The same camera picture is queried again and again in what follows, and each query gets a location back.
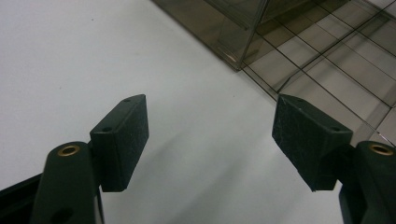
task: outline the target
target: black plastic bracket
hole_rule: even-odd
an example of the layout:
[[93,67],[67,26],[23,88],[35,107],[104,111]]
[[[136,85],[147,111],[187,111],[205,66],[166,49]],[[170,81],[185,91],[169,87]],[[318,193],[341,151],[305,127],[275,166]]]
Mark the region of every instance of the black plastic bracket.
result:
[[350,145],[353,132],[307,101],[280,94],[273,137],[305,183],[339,195],[346,224],[396,223],[396,150],[377,142]]
[[0,223],[104,223],[99,187],[125,190],[149,139],[146,96],[119,102],[91,139],[56,147],[42,175],[0,191]]

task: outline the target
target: white table surface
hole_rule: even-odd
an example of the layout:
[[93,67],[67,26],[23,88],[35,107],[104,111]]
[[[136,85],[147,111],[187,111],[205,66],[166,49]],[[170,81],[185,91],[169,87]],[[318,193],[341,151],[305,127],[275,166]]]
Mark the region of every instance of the white table surface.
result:
[[0,1],[0,189],[145,93],[150,137],[106,223],[342,223],[271,137],[276,103],[148,0]]

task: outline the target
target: small hole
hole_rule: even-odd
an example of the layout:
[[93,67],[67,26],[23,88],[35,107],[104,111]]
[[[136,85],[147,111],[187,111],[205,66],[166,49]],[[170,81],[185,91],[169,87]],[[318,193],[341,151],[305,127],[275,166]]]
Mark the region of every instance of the small hole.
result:
[[76,151],[76,148],[75,147],[67,147],[67,148],[65,148],[64,150],[63,150],[63,153],[64,154],[70,154],[70,153],[73,153],[73,152],[75,152]]
[[73,216],[73,209],[64,208],[52,215],[50,222],[54,224],[61,224],[67,222]]
[[58,151],[58,156],[66,157],[71,156],[79,151],[79,146],[66,146]]
[[107,133],[111,131],[110,127],[105,127],[104,129],[102,129],[103,132]]
[[373,152],[376,152],[376,153],[381,154],[381,155],[384,155],[384,156],[391,156],[391,155],[393,155],[393,151],[392,151],[392,150],[390,150],[390,149],[387,148],[387,147],[380,146],[380,145],[371,145],[371,146],[370,146],[370,149],[371,149]]

